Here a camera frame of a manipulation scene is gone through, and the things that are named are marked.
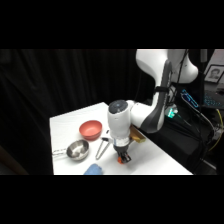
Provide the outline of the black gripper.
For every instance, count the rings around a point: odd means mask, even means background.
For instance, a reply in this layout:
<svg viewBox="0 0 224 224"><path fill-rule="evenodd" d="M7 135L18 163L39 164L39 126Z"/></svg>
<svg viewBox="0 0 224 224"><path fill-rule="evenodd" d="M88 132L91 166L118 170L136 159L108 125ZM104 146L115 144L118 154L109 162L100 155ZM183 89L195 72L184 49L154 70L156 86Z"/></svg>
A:
<svg viewBox="0 0 224 224"><path fill-rule="evenodd" d="M128 148L129 148L128 145L126 145L126 146L121 146L121 147L114 145L114 149L115 149L115 151L116 151L116 152L118 153L118 155L119 155L119 156L118 156L118 159L117 159L118 163L120 163L120 164L123 163L121 157L124 157L124 163L128 163L128 162L131 161L131 158L130 158L130 156L128 155L128 152L127 152Z"/></svg>

